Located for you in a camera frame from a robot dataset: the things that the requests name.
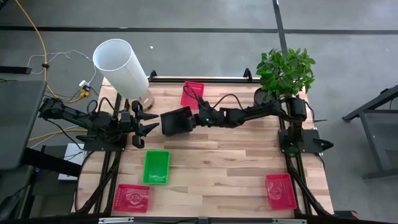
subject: gray floor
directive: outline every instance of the gray floor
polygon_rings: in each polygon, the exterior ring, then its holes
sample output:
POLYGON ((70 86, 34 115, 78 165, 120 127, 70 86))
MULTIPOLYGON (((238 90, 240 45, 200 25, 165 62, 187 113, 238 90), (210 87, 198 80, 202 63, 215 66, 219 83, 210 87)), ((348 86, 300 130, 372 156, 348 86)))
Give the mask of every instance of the gray floor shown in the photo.
MULTIPOLYGON (((275 29, 271 0, 35 0, 21 1, 38 26, 193 27, 275 29)), ((393 0, 280 0, 286 29, 398 29, 398 1, 393 0)), ((15 3, 0 12, 0 24, 28 25, 15 3)), ((42 32, 48 52, 79 50, 91 56, 110 38, 126 39, 147 74, 234 76, 246 67, 255 70, 260 53, 279 48, 278 34, 188 33, 71 33, 42 32)), ((316 82, 310 104, 321 137, 335 143, 324 156, 326 176, 335 210, 356 210, 361 218, 385 222, 398 220, 398 178, 363 182, 361 175, 376 166, 359 120, 341 120, 351 110, 398 83, 396 35, 286 35, 287 46, 308 49, 317 61, 316 82)), ((26 66, 32 54, 42 54, 34 32, 2 31, 0 64, 26 66)), ((84 57, 58 56, 49 70, 49 84, 57 93, 72 95, 82 79, 90 79, 93 65, 84 57)), ((32 68, 40 70, 36 58, 32 68)), ((1 78, 15 76, 1 75, 1 78)), ((18 77, 41 79, 42 75, 18 77)), ((93 86, 100 89, 99 74, 93 86)), ((90 99, 73 107, 85 110, 90 99)), ((63 127, 71 124, 59 122, 63 127)), ((32 136, 57 128, 38 119, 32 136)), ((48 145, 68 142, 64 136, 48 145)))

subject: green plastic tray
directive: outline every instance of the green plastic tray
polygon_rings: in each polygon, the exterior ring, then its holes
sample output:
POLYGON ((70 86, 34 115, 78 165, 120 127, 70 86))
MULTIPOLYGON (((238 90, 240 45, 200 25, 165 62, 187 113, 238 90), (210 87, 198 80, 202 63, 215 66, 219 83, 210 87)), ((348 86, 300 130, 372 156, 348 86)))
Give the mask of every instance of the green plastic tray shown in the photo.
POLYGON ((169 151, 147 151, 143 184, 167 184, 169 179, 169 151))

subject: wooden table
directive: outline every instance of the wooden table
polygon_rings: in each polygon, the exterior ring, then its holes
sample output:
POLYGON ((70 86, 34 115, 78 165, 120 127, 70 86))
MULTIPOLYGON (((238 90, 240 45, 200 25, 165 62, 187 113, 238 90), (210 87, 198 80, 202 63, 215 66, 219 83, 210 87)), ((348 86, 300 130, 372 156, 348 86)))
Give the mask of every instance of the wooden table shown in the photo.
MULTIPOLYGON (((99 94, 112 103, 116 90, 105 79, 99 94)), ((180 96, 183 83, 151 83, 155 105, 149 113, 161 114, 181 108, 180 96)), ((206 84, 204 99, 211 105, 223 95, 234 93, 242 106, 252 106, 256 84, 206 84)), ((304 93, 300 97, 307 100, 304 93)), ((233 97, 227 97, 222 107, 237 108, 233 97)), ((112 113, 104 103, 102 109, 112 113)), ((305 129, 313 128, 311 113, 305 129)), ((160 122, 160 118, 147 123, 160 122)), ((114 216, 150 217, 279 217, 292 218, 293 211, 271 210, 265 176, 286 173, 284 156, 280 153, 277 131, 278 117, 268 116, 228 128, 197 127, 192 132, 172 137, 162 135, 161 126, 148 137, 145 149, 136 149, 131 138, 122 153, 118 184, 142 184, 142 171, 146 150, 170 151, 170 173, 167 185, 151 186, 150 209, 147 213, 112 212, 114 216)), ((78 207, 80 208, 97 187, 104 153, 96 152, 87 160, 78 183, 78 207)), ((325 171, 319 157, 302 155, 308 188, 326 210, 333 213, 325 171)), ((298 189, 298 204, 304 211, 303 197, 298 189)), ((108 189, 103 195, 102 208, 106 205, 108 189)))

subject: white cylinder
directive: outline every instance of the white cylinder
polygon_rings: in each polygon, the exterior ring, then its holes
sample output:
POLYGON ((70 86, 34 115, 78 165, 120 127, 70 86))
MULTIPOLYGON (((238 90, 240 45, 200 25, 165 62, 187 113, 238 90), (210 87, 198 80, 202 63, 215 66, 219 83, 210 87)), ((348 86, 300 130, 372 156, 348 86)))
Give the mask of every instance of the white cylinder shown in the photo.
POLYGON ((130 44, 121 39, 111 39, 94 51, 95 67, 127 99, 139 98, 148 90, 148 79, 130 44))

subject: red plastic tray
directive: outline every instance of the red plastic tray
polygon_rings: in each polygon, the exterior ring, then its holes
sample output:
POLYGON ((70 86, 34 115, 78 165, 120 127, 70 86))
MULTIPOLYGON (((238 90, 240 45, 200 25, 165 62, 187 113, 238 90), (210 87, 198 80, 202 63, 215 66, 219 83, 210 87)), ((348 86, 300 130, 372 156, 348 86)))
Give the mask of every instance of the red plastic tray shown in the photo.
POLYGON ((267 175, 266 186, 269 204, 273 210, 290 210, 297 208, 292 179, 289 174, 267 175))
MULTIPOLYGON (((197 94, 197 96, 203 97, 203 91, 205 90, 205 84, 204 83, 197 83, 197 82, 185 82, 186 86, 190 86, 193 91, 197 94)), ((195 96, 193 94, 191 88, 185 88, 185 91, 191 96, 195 96)), ((198 109, 198 102, 196 99, 192 98, 191 96, 188 96, 184 90, 182 90, 182 95, 181 95, 181 106, 189 106, 191 109, 198 109)))
POLYGON ((120 212, 147 212, 150 190, 148 186, 119 184, 113 210, 120 212))

